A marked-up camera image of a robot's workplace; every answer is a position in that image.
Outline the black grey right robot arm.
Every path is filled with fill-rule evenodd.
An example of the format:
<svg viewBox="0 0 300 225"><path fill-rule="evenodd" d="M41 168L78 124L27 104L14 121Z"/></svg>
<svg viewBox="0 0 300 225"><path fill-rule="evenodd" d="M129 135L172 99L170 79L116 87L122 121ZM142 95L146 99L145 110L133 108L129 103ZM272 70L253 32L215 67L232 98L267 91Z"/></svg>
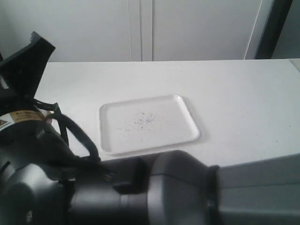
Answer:
<svg viewBox="0 0 300 225"><path fill-rule="evenodd" d="M228 167L181 150L102 161L57 103L35 99L54 50L33 32L0 63L1 224L299 224L299 155Z"/></svg>

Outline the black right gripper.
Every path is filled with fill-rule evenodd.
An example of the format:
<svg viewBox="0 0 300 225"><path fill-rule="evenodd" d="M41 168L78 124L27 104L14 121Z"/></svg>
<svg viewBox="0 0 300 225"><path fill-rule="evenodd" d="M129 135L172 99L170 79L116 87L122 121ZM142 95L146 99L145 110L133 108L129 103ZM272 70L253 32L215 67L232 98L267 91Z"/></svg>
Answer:
<svg viewBox="0 0 300 225"><path fill-rule="evenodd" d="M30 43L0 63L0 114L33 108L34 98L47 62L55 50L33 31Z"/></svg>

